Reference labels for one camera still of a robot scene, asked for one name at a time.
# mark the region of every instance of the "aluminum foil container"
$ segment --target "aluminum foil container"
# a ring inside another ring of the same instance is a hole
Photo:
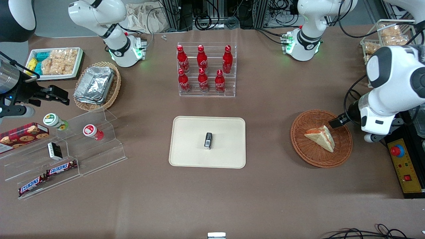
[[[113,75],[114,71],[109,67],[90,67],[84,73],[74,97],[84,103],[103,104],[111,87]]]

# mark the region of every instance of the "cookie box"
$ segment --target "cookie box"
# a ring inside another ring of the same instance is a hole
[[[49,129],[32,122],[0,134],[0,154],[49,137]]]

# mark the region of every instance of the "brown table surface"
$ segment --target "brown table surface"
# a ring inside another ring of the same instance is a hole
[[[347,31],[359,35],[370,27]],[[315,168],[291,145],[289,129],[300,112],[342,112],[346,90],[365,73],[359,39],[330,27],[308,62],[282,55],[278,44],[254,30],[190,31],[167,39],[157,35],[145,61],[119,68],[122,86],[110,111],[128,159],[28,200],[17,199],[16,184],[0,180],[0,237],[183,239],[224,231],[230,239],[318,239],[341,228],[375,231],[375,223],[422,237],[425,201],[402,199],[387,149],[366,143],[360,129],[349,124],[353,152],[337,168]],[[236,41],[236,98],[179,97],[178,41]],[[30,43],[30,49],[73,46],[86,53],[83,68],[111,61],[100,37],[35,37]],[[54,84],[72,98],[75,82]],[[42,102],[36,111],[32,119],[4,120],[1,130],[41,122],[51,111],[64,119],[84,113],[72,100],[68,107]],[[171,128],[180,115],[245,119],[246,166],[171,166]]]

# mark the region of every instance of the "round wicker basket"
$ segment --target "round wicker basket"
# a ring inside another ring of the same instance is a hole
[[[92,64],[89,67],[92,67],[92,66],[109,67],[109,68],[113,69],[113,71],[115,73],[114,76],[113,76],[113,82],[112,82],[112,84],[111,84],[111,86],[109,88],[108,95],[106,96],[105,103],[103,105],[95,105],[95,104],[89,104],[89,103],[82,103],[82,102],[76,100],[75,97],[74,97],[74,102],[75,102],[75,104],[80,109],[87,110],[87,111],[92,111],[92,110],[98,109],[100,107],[103,107],[104,109],[107,109],[107,108],[109,108],[113,104],[113,102],[115,101],[116,97],[118,96],[119,88],[121,87],[121,76],[120,76],[120,74],[119,74],[118,69],[116,68],[116,66],[114,66],[112,63],[109,63],[109,62],[99,62],[99,63]],[[78,81],[77,81],[77,84],[75,86],[75,89],[77,89],[77,87],[78,87],[78,85],[79,85],[79,83],[80,83],[80,81],[81,81],[84,73],[87,71],[87,69],[89,67],[87,67],[84,70],[84,72],[81,73],[80,77],[78,78]]]
[[[343,164],[350,157],[353,140],[347,126],[331,128],[328,121],[337,116],[328,111],[310,110],[301,113],[292,123],[291,141],[295,151],[309,164],[320,168],[333,168]],[[335,141],[331,153],[304,136],[312,128],[326,125]]]

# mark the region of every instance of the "sandwich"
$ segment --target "sandwich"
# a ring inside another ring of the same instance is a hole
[[[320,128],[312,128],[307,130],[304,136],[322,146],[327,151],[331,153],[334,152],[335,142],[332,138],[331,132],[329,132],[328,127],[325,125]]]

